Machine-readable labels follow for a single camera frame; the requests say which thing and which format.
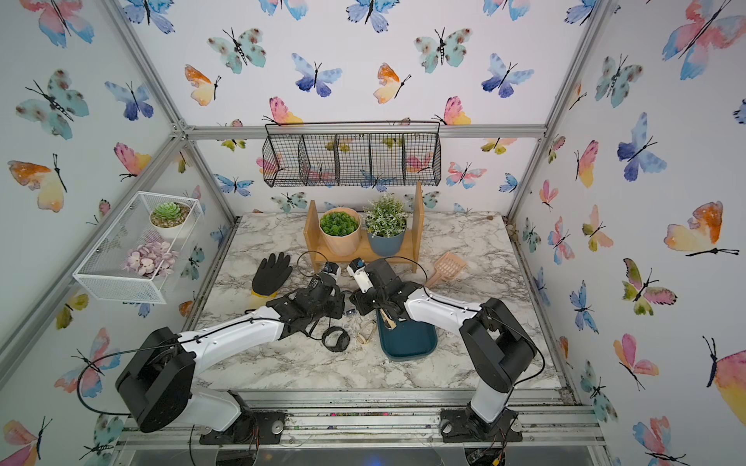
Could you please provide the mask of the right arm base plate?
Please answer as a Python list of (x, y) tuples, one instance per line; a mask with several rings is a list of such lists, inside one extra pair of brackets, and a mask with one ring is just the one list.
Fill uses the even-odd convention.
[(519, 431), (518, 414), (504, 409), (494, 421), (483, 421), (470, 407), (441, 410), (439, 432), (444, 443), (518, 443), (523, 435)]

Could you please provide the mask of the teal storage box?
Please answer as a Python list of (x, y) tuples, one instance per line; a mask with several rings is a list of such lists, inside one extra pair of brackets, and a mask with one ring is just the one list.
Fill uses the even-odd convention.
[(424, 322), (400, 322), (388, 329), (381, 312), (377, 313), (379, 340), (383, 353), (392, 362), (422, 359), (438, 344), (436, 328)]

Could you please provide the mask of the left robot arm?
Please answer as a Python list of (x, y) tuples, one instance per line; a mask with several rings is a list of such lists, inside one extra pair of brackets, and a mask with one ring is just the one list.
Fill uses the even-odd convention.
[(336, 277), (320, 273), (305, 289), (229, 322), (182, 334), (167, 327), (155, 330), (118, 377), (116, 389), (143, 433), (182, 424), (221, 434), (248, 431), (245, 402), (237, 394), (202, 388), (195, 378), (253, 347), (307, 334), (312, 322), (340, 318), (343, 312)]

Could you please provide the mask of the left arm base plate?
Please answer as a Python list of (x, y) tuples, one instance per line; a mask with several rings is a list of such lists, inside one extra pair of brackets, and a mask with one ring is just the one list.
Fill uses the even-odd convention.
[(254, 445), (274, 446), (281, 443), (287, 414), (282, 411), (251, 410), (242, 414), (225, 432), (211, 431), (199, 438), (204, 446)]

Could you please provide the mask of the beige strap watch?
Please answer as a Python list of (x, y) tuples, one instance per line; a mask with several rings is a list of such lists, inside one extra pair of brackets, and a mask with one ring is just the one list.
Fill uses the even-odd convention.
[(396, 326), (397, 326), (397, 323), (396, 323), (396, 321), (395, 321), (395, 320), (393, 320), (393, 319), (392, 319), (392, 318), (390, 317), (390, 315), (388, 314), (388, 312), (387, 312), (386, 310), (384, 310), (384, 309), (380, 309), (380, 310), (379, 310), (379, 314), (380, 314), (380, 317), (382, 318), (382, 322), (383, 322), (384, 326), (385, 326), (385, 327), (386, 327), (386, 328), (387, 328), (388, 330), (394, 330), (394, 329), (396, 329)]

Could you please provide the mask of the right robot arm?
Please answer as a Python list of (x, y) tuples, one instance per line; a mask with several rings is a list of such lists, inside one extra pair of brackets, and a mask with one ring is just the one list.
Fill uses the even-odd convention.
[(432, 293), (400, 279), (384, 259), (366, 263), (355, 258), (348, 272), (359, 287), (352, 302), (360, 314), (379, 314), (389, 330), (421, 322), (460, 336), (480, 379), (469, 411), (483, 423), (502, 417), (539, 349), (501, 300), (468, 303)]

